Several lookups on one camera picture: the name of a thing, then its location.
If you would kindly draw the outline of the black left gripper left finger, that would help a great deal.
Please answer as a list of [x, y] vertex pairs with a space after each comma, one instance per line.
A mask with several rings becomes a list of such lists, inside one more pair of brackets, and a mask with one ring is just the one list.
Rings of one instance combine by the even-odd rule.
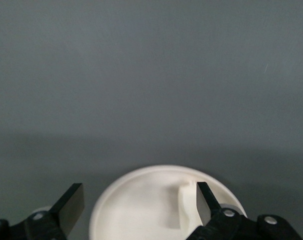
[[0, 240], [68, 240], [84, 207], [84, 185], [74, 183], [48, 210], [35, 211], [15, 225], [0, 219]]

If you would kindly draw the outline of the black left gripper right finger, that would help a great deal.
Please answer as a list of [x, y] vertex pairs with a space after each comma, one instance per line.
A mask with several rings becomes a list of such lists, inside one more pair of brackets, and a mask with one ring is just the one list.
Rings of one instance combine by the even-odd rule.
[[196, 184], [196, 207], [202, 225], [188, 240], [303, 240], [284, 218], [261, 214], [251, 220], [235, 206], [222, 207], [206, 182]]

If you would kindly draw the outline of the white steamed bun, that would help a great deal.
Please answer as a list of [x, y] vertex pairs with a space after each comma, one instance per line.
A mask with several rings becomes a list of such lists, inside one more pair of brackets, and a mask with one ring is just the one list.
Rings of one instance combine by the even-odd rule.
[[189, 181], [178, 188], [178, 215], [180, 229], [185, 233], [191, 233], [202, 220], [197, 209], [197, 183]]

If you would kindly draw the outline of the round cream plate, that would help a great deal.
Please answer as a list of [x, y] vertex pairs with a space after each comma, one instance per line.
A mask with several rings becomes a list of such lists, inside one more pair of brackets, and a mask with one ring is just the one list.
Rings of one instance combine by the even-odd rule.
[[245, 210], [221, 182], [178, 165], [154, 165], [125, 174], [98, 198], [89, 222], [89, 240], [186, 240], [179, 222], [178, 190], [189, 181], [206, 182], [222, 207]]

